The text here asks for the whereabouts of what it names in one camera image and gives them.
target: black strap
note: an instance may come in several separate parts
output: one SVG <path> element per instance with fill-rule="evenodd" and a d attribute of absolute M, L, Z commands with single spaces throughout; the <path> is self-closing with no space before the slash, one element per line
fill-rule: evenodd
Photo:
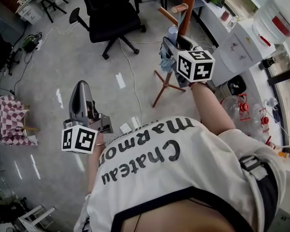
<path fill-rule="evenodd" d="M 267 231 L 270 225 L 272 224 L 272 221 L 274 219 L 276 209 L 277 209 L 277 202 L 278 202 L 277 182 L 276 182 L 274 173 L 267 162 L 260 162 L 257 157 L 253 156 L 253 159 L 251 159 L 251 161 L 254 161 L 254 164 L 250 165 L 247 168 L 245 164 L 243 164 L 243 161 L 245 161 L 247 158 L 251 158 L 251 156 L 242 157 L 240 159 L 240 163 L 243 169 L 251 173 L 252 170 L 261 166 L 267 172 L 267 175 L 262 177 L 262 179 L 256 178 L 257 185 L 261 193 L 263 206 L 264 206 L 264 231 Z"/>

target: wooden stand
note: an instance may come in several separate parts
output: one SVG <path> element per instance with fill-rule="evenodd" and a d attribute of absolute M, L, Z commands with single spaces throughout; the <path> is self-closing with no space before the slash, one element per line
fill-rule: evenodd
<path fill-rule="evenodd" d="M 182 22 L 182 24 L 180 25 L 179 28 L 179 32 L 178 35 L 185 35 L 186 31 L 187 31 L 187 27 L 190 21 L 190 17 L 191 17 L 191 12 L 192 12 L 192 8 L 194 5 L 194 1 L 195 0 L 183 0 L 183 3 L 181 5 L 175 6 L 171 9 L 171 11 L 173 13 L 179 13 L 181 11 L 185 11 L 186 10 L 186 16 Z M 170 21 L 172 21 L 175 25 L 178 25 L 178 21 L 175 19 L 174 16 L 172 16 L 169 12 L 167 12 L 165 9 L 163 8 L 159 8 L 158 9 L 165 17 L 167 17 Z M 169 84 L 170 78 L 172 76 L 172 72 L 171 73 L 167 73 L 165 80 L 162 78 L 162 76 L 157 72 L 154 71 L 154 73 L 160 78 L 160 80 L 163 82 L 163 87 L 160 91 L 160 93 L 158 94 L 153 107 L 156 106 L 160 96 L 162 95 L 163 91 L 167 88 L 167 87 L 172 87 L 175 88 L 177 90 L 183 91 L 185 92 L 186 90 L 180 87 L 176 87 L 174 85 Z"/>
<path fill-rule="evenodd" d="M 162 95 L 162 93 L 164 92 L 164 90 L 165 90 L 167 87 L 172 87 L 172 88 L 178 89 L 178 90 L 183 91 L 183 92 L 186 91 L 186 90 L 183 89 L 183 88 L 176 87 L 176 86 L 174 86 L 174 85 L 172 85 L 172 84 L 169 84 L 170 78 L 171 78 L 171 76 L 172 76 L 172 72 L 171 72 L 171 73 L 167 73 L 167 75 L 166 75 L 166 79 L 165 79 L 165 80 L 162 78 L 162 76 L 160 76 L 160 74 L 159 74 L 157 71 L 154 71 L 154 74 L 156 74 L 156 75 L 160 78 L 160 80 L 163 82 L 163 87 L 162 87 L 162 89 L 161 89 L 159 95 L 157 96 L 157 98 L 156 98 L 156 100 L 155 100 L 155 102 L 154 102 L 154 104 L 153 104 L 153 107 L 156 106 L 156 104 L 157 104 L 157 102 L 158 102 L 160 96 Z"/>

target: person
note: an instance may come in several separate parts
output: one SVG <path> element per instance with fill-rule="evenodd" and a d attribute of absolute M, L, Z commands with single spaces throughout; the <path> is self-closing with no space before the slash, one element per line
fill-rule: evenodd
<path fill-rule="evenodd" d="M 236 129 L 205 84 L 190 88 L 202 123 L 168 117 L 107 147 L 98 135 L 75 232 L 269 228 L 285 190 L 281 160 Z"/>

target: red cap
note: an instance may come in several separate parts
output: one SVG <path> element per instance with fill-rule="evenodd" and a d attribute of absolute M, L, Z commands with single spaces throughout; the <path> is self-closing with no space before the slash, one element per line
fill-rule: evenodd
<path fill-rule="evenodd" d="M 242 104 L 240 104 L 240 110 L 242 111 L 242 112 L 246 112 L 246 111 L 248 111 L 249 110 L 249 105 L 248 105 L 248 103 L 242 103 Z"/>
<path fill-rule="evenodd" d="M 263 125 L 268 124 L 268 123 L 269 123 L 269 117 L 262 117 L 262 118 L 261 118 L 261 123 L 262 123 Z"/>

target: backpack strap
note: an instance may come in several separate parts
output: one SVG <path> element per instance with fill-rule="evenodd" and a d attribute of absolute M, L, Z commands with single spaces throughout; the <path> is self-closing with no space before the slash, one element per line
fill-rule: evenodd
<path fill-rule="evenodd" d="M 242 157 L 239 161 L 241 167 L 257 181 L 264 206 L 264 231 L 267 231 L 276 214 L 278 202 L 278 187 L 274 173 L 267 162 L 260 162 L 256 156 Z"/>

